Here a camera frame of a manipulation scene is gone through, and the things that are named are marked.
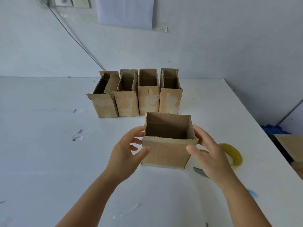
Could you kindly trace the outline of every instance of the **forearm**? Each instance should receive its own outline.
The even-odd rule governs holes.
[[[239,179],[235,178],[228,186],[222,188],[222,191],[226,197],[234,227],[271,226]]]
[[[117,184],[103,172],[85,191],[56,227],[95,227]]]

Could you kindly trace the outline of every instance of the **person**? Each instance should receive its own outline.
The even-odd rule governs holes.
[[[56,227],[95,227],[98,225],[104,207],[115,188],[129,178],[140,162],[148,155],[150,147],[138,148],[131,143],[142,144],[137,137],[143,137],[145,127],[139,126],[127,132],[114,146],[104,172],[91,184],[70,211]],[[269,227],[266,219],[248,190],[233,172],[222,148],[206,131],[194,125],[198,144],[208,151],[188,145],[187,151],[199,162],[206,175],[223,191],[234,227]]]

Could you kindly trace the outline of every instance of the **cardboard box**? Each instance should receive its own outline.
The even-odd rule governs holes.
[[[159,112],[178,114],[183,92],[178,72],[179,69],[161,68]]]
[[[113,92],[119,116],[139,116],[138,70],[121,69],[118,88]]]
[[[138,99],[140,115],[159,111],[160,85],[157,69],[140,69]]]
[[[99,118],[117,118],[118,109],[113,95],[119,84],[118,71],[100,71],[99,80],[92,94],[86,94],[93,102]]]
[[[273,135],[271,140],[303,180],[303,137],[300,135]]]
[[[149,112],[145,126],[142,145],[150,146],[151,151],[142,164],[184,168],[190,157],[186,146],[198,143],[191,116]]]

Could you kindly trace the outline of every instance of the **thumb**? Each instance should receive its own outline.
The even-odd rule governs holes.
[[[187,145],[186,146],[186,150],[188,153],[190,153],[191,155],[193,155],[195,157],[195,159],[201,163],[205,157],[205,154],[207,154],[208,152],[206,150],[199,150],[196,146],[194,145]]]
[[[149,146],[144,146],[138,153],[134,155],[136,162],[139,164],[142,160],[149,154],[151,148]]]

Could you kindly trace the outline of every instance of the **tape roll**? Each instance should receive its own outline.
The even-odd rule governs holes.
[[[229,154],[230,157],[232,157],[234,164],[230,165],[233,170],[237,169],[239,166],[242,165],[243,158],[241,153],[232,145],[228,143],[220,143],[219,144],[222,149]]]

